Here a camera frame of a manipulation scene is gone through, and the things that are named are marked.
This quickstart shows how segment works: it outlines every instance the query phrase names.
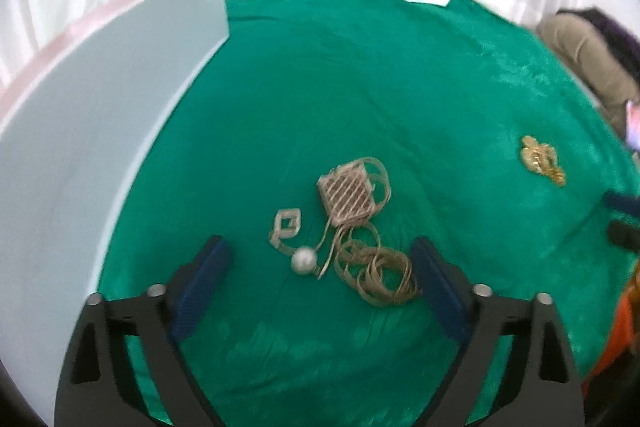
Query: pearl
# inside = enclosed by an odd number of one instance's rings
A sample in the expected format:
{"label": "pearl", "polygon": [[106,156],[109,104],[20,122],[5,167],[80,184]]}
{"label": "pearl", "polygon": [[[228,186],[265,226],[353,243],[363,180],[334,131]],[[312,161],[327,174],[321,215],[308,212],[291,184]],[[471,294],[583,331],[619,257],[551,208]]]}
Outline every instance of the pearl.
{"label": "pearl", "polygon": [[316,269],[318,254],[309,247],[298,248],[291,257],[291,269],[300,275],[309,275]]}

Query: gold jewelry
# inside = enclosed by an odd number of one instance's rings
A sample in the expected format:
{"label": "gold jewelry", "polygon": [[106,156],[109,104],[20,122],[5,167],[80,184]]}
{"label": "gold jewelry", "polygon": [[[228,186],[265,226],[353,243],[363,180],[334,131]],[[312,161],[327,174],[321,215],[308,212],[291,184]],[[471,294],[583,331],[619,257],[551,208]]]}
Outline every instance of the gold jewelry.
{"label": "gold jewelry", "polygon": [[527,169],[546,176],[558,187],[566,185],[564,171],[558,165],[558,153],[553,147],[546,143],[540,144],[531,136],[525,136],[522,145],[524,147],[520,151],[520,159]]}
{"label": "gold jewelry", "polygon": [[[367,170],[372,166],[376,172]],[[300,231],[299,208],[286,208],[276,214],[269,242],[291,257],[291,268],[300,275],[313,274],[320,279],[333,261],[338,276],[363,299],[374,306],[400,305],[420,293],[409,258],[398,250],[382,246],[378,229],[369,219],[382,210],[391,197],[391,186],[385,166],[375,158],[339,165],[318,180],[318,191],[328,219],[322,239],[315,248],[291,248],[280,238],[291,239]],[[384,197],[376,200],[376,186],[384,188]],[[334,238],[324,265],[318,266],[318,251],[329,227],[335,227]],[[356,229],[367,229],[375,245],[355,239]],[[390,289],[383,282],[386,273],[395,272],[400,282]]]}

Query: pink fabric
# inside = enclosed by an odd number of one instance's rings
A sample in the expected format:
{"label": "pink fabric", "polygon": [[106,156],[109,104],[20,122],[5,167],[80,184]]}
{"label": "pink fabric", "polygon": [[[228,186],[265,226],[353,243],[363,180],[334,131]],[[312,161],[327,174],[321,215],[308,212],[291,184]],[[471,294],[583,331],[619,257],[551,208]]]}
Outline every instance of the pink fabric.
{"label": "pink fabric", "polygon": [[626,144],[634,151],[640,151],[640,105],[626,102]]}

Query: orange object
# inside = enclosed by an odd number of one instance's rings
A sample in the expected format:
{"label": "orange object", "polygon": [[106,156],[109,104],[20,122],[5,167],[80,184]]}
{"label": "orange object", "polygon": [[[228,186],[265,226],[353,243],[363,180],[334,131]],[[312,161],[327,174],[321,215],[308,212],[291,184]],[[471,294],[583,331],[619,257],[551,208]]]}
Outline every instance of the orange object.
{"label": "orange object", "polygon": [[609,339],[604,352],[593,367],[591,374],[582,384],[582,394],[586,395],[589,390],[589,383],[594,377],[602,373],[614,360],[624,353],[634,339],[634,313],[631,306],[629,291],[625,291],[616,308],[616,315],[613,327],[609,333]]}

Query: green fabric surface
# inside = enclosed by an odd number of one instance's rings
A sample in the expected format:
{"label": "green fabric surface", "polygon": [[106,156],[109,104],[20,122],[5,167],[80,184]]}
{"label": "green fabric surface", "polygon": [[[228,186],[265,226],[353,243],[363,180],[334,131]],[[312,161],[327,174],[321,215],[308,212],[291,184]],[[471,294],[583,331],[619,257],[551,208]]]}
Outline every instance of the green fabric surface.
{"label": "green fabric surface", "polygon": [[[292,246],[314,245],[316,180],[375,156],[393,196],[373,223],[406,251],[427,235],[472,282],[551,293],[581,375],[602,351],[634,258],[607,244],[600,198],[637,193],[622,145],[535,36],[471,0],[229,0],[230,39],[186,93],[140,170],[99,289],[138,295],[210,234],[235,251],[181,350],[229,427],[411,425],[452,362],[421,300],[376,309],[333,269],[291,272],[267,241],[302,209]],[[530,173],[520,139],[558,150],[567,184]],[[474,417],[497,390],[501,344]],[[166,420],[132,349],[153,415]]]}

